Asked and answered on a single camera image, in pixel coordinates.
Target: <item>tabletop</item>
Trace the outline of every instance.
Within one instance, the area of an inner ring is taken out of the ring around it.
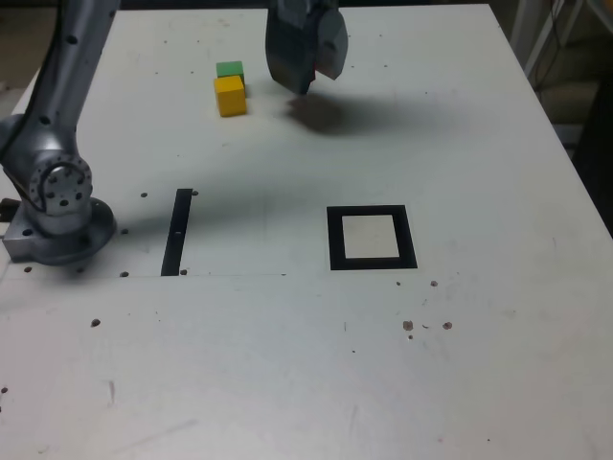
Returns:
[[[491,10],[343,14],[300,100],[265,11],[117,14],[77,135],[119,231],[0,251],[0,458],[613,457],[613,244]]]

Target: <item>dark stain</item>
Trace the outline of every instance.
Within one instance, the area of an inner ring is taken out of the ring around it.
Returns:
[[[196,426],[199,424],[199,421],[196,419],[192,419],[192,420],[188,420],[187,422],[184,422],[183,424],[179,424],[179,425],[175,425],[175,426],[171,426],[170,428],[161,431],[161,432],[157,432],[154,434],[151,434],[150,436],[143,438],[139,441],[136,441],[135,443],[129,444],[127,446],[123,446],[120,448],[116,448],[115,450],[113,450],[111,453],[113,455],[117,455],[120,453],[124,453],[128,450],[133,450],[136,448],[140,448],[142,446],[145,446],[147,444],[150,444],[154,441],[158,441],[160,439],[164,439],[164,438],[168,438],[171,435],[174,435],[180,431],[183,431],[184,429],[188,429],[191,428],[193,426]]]
[[[111,395],[111,402],[109,407],[115,404],[115,382],[113,380],[108,381],[108,392]]]

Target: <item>black square frame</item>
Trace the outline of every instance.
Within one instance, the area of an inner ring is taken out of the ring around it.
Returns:
[[[348,259],[345,254],[343,234],[344,216],[392,216],[399,257]],[[418,267],[404,205],[330,206],[328,242],[331,270],[390,270]]]

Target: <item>green cube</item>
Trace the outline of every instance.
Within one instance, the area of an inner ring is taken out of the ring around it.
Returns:
[[[234,62],[218,62],[217,63],[217,78],[233,77],[238,75],[242,80],[242,84],[245,84],[245,75],[242,71],[242,62],[240,60]]]

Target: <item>white square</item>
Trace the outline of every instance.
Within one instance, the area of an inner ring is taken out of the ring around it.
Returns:
[[[347,259],[400,257],[392,216],[343,216]]]

